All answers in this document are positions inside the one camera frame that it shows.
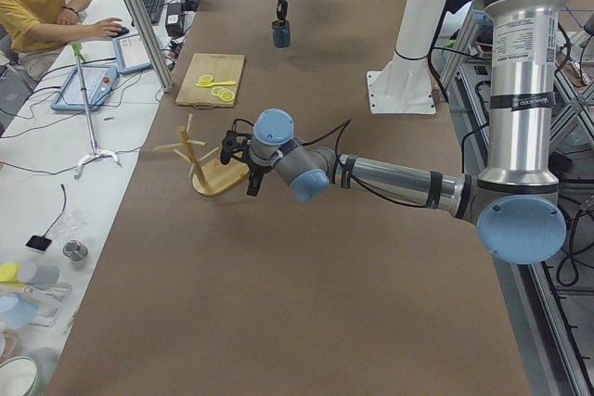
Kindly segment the wooden cup storage rack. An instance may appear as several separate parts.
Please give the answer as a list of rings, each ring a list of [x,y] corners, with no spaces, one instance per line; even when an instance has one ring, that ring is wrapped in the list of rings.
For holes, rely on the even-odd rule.
[[[187,124],[177,127],[179,142],[154,147],[155,151],[172,150],[189,164],[188,177],[194,189],[205,197],[219,195],[245,180],[250,173],[249,167],[237,160],[223,164],[220,160],[222,148],[215,147],[207,154],[197,157],[194,148],[206,147],[204,141],[189,136],[193,114],[189,113]]]

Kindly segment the grey cup lying down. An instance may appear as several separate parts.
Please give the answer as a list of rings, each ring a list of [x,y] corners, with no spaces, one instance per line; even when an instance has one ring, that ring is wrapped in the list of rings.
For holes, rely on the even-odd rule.
[[[18,280],[41,290],[50,289],[59,280],[59,268],[53,264],[25,262],[18,271]]]

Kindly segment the lemon slice front left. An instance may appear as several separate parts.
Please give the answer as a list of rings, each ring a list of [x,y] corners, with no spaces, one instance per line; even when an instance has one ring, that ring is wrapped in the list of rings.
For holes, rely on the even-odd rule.
[[[211,85],[214,81],[214,77],[211,74],[202,74],[199,77],[199,80],[197,82],[198,86],[208,86]]]

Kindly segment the blue mug yellow inside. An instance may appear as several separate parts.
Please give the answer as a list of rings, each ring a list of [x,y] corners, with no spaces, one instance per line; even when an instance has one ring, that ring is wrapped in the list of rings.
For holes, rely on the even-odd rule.
[[[275,48],[291,46],[291,25],[288,20],[277,19],[271,22],[272,41]]]

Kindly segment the lemon slice top right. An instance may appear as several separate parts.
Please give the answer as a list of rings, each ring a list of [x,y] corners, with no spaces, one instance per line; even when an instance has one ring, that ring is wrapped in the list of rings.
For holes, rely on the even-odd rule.
[[[235,99],[235,94],[229,90],[220,91],[218,96],[222,101],[226,103],[233,102]]]

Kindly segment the lemon slice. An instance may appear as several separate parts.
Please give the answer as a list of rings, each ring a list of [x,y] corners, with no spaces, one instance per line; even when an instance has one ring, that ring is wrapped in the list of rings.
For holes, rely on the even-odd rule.
[[[220,91],[218,96],[222,101],[226,103],[233,102],[235,99],[235,94],[229,90]]]
[[[202,74],[199,77],[199,80],[197,82],[198,86],[208,86],[211,85],[214,81],[214,77],[211,74]]]
[[[228,90],[228,89],[223,89],[217,96],[224,99],[224,100],[228,100],[230,97],[232,97],[233,92]]]
[[[223,90],[222,86],[215,86],[211,89],[211,93],[217,96]]]

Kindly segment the lemon slice lower right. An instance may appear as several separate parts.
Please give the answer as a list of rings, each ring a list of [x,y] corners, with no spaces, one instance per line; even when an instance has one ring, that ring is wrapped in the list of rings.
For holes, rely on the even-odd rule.
[[[215,86],[211,89],[211,93],[217,96],[223,90],[222,86]]]

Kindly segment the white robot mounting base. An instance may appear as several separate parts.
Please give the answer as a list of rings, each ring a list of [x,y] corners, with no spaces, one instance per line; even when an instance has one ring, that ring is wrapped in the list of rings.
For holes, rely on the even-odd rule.
[[[407,0],[393,59],[367,73],[373,114],[434,114],[429,60],[445,5],[446,0]]]

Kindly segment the white green rimmed bowl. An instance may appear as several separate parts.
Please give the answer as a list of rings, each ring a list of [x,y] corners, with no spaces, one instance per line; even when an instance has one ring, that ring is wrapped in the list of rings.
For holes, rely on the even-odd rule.
[[[27,356],[17,356],[1,364],[2,396],[38,396],[43,394],[43,380],[38,363]]]

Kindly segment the wooden cutting board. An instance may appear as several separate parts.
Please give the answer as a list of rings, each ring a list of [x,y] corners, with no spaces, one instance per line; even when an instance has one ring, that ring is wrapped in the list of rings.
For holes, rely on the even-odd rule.
[[[196,53],[175,99],[177,106],[232,108],[245,63],[244,55]]]

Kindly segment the yellow plastic knife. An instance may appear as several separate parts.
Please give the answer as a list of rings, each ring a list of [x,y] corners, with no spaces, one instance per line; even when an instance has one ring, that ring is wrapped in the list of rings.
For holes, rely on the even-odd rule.
[[[210,88],[210,87],[215,87],[215,86],[234,86],[236,84],[237,84],[236,81],[220,81],[220,82],[205,82],[205,83],[198,82],[195,85],[198,87]]]

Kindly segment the yellow cup lying down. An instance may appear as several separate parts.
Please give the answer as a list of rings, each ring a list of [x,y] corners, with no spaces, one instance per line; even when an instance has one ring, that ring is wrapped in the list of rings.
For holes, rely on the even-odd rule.
[[[16,262],[3,262],[0,264],[0,283],[14,284],[19,282],[20,264]]]

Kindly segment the aluminium frame post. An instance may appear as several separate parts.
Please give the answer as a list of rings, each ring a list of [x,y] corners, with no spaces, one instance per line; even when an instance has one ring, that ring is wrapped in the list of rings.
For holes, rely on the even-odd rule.
[[[170,92],[174,85],[173,78],[162,55],[157,36],[153,31],[149,15],[142,0],[123,1],[136,24],[136,28],[148,53],[149,61],[159,78],[163,92]]]

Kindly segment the blue teach pendant tablet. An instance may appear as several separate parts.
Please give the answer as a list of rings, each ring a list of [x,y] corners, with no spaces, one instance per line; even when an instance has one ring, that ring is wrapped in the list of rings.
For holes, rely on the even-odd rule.
[[[83,66],[83,76],[89,109],[95,111],[110,97],[119,73],[113,65],[87,65]],[[60,86],[50,108],[57,112],[84,111],[80,76],[76,68]]]

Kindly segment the person in yellow shirt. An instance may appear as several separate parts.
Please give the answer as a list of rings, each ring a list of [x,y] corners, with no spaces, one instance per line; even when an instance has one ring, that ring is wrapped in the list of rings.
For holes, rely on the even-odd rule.
[[[122,21],[107,18],[84,25],[80,13],[92,0],[1,0],[1,26],[19,64],[35,81],[49,71],[70,42],[116,37]]]

